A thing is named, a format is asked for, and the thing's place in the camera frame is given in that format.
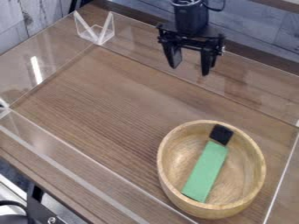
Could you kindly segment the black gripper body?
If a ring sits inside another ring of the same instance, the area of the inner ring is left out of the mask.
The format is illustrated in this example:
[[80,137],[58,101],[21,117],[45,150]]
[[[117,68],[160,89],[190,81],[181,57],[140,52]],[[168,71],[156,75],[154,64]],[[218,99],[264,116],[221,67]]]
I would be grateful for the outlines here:
[[160,23],[157,42],[177,43],[182,48],[201,51],[210,49],[217,56],[222,54],[225,37],[221,33],[209,31],[209,11],[220,12],[220,8],[209,7],[209,0],[170,0],[173,21]]

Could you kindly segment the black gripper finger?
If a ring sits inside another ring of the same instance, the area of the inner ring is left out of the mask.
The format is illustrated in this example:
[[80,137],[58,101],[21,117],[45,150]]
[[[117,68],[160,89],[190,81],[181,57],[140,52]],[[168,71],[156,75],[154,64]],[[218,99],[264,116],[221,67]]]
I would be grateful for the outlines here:
[[164,52],[169,67],[174,69],[182,62],[181,46],[173,42],[162,42],[162,52]]
[[214,67],[216,58],[217,54],[210,49],[202,49],[200,51],[200,70],[202,76],[206,76]]

